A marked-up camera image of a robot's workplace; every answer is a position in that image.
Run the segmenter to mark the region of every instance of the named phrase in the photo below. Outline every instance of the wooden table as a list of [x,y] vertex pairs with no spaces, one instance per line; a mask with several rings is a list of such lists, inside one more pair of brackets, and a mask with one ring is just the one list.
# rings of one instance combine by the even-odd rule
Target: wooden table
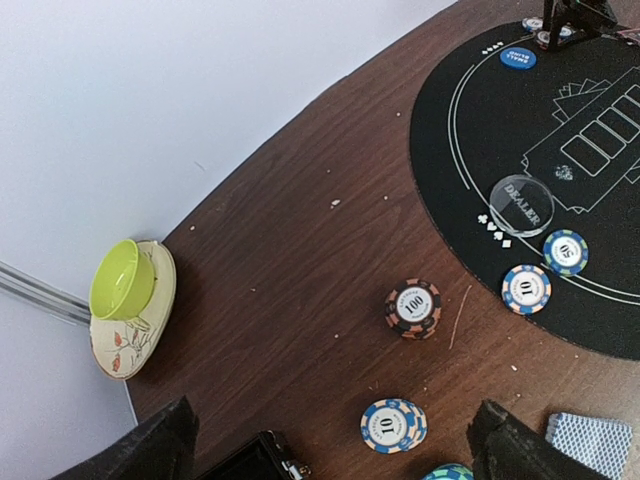
[[[640,24],[634,0],[611,3],[621,23]],[[411,108],[431,70],[469,38],[541,9],[541,0],[461,0],[324,92],[169,236],[174,314],[129,388],[140,419],[188,396],[201,420],[198,473],[278,429],[314,478],[418,479],[470,463],[465,430],[484,398],[540,432],[560,410],[640,427],[640,364],[510,313],[447,248],[411,173]],[[443,295],[442,322],[424,342],[400,339],[383,317],[388,291],[414,275]],[[386,397],[427,412],[429,435],[409,454],[362,442],[360,416]]]

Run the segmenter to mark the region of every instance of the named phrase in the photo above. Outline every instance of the poker chip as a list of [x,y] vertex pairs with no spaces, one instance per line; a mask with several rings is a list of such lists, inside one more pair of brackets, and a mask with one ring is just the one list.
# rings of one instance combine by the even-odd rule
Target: poker chip
[[522,28],[524,28],[527,32],[537,32],[542,29],[542,24],[544,22],[540,17],[531,17],[525,18],[522,20]]
[[[530,32],[530,33],[534,33],[539,30],[542,30],[543,24],[544,22],[540,17],[531,17],[531,18],[525,18],[522,20],[522,28],[524,28],[527,32]],[[573,27],[569,25],[565,25],[560,30],[560,38],[570,37],[574,33],[575,33],[575,30],[573,29]]]
[[459,463],[449,463],[436,468],[422,480],[473,480],[473,472]]
[[[564,28],[568,29],[568,31],[570,32],[570,35],[573,35],[575,33],[575,31],[569,29],[569,27],[564,27]],[[565,32],[564,28],[560,33],[560,38],[558,38],[558,46],[563,45],[565,39],[567,38],[567,36],[563,35],[562,33],[562,32],[567,33]],[[551,35],[549,34],[549,32],[540,30],[538,31],[538,33],[536,33],[534,40],[542,50],[547,50],[549,48],[550,37]]]
[[500,61],[503,65],[515,70],[529,70],[536,66],[538,57],[526,48],[510,47],[500,53]]
[[566,277],[580,273],[589,261],[587,242],[572,230],[553,232],[545,240],[542,252],[549,268]]
[[408,400],[379,400],[362,415],[360,432],[369,448],[378,453],[407,452],[427,436],[427,417]]
[[385,302],[389,327],[404,338],[422,340],[435,333],[441,313],[437,287],[419,278],[399,284]]
[[513,267],[502,282],[502,300],[519,315],[539,312],[551,297],[551,281],[535,265]]

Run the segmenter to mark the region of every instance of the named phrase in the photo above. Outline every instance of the lime green cup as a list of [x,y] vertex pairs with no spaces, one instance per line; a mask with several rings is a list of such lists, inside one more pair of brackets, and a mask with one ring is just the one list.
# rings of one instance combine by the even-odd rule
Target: lime green cup
[[133,240],[124,240],[102,260],[89,295],[91,314],[100,320],[132,320],[147,306],[155,272]]

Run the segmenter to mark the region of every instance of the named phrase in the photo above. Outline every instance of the black poker mat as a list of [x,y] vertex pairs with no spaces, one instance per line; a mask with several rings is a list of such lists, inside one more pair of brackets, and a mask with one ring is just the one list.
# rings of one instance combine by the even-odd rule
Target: black poker mat
[[[537,65],[525,71],[504,66],[499,56],[509,46],[533,51]],[[578,160],[563,153],[598,119],[626,140],[602,140],[601,152],[580,152]],[[540,252],[549,233],[568,228],[582,235],[590,252],[585,270],[570,278],[549,272],[551,299],[530,320],[577,345],[638,360],[638,133],[640,48],[598,38],[543,52],[517,22],[465,43],[429,76],[413,110],[411,163],[441,235],[499,296],[510,268],[544,263]],[[553,221],[537,237],[493,229],[489,195],[511,174],[536,177],[554,195]],[[514,315],[513,321],[524,320]]]

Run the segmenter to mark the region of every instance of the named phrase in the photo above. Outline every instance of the black case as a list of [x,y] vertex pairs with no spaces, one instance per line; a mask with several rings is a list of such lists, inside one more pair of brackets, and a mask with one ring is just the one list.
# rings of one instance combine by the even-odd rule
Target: black case
[[293,456],[284,435],[260,432],[197,480],[302,480],[311,472]]

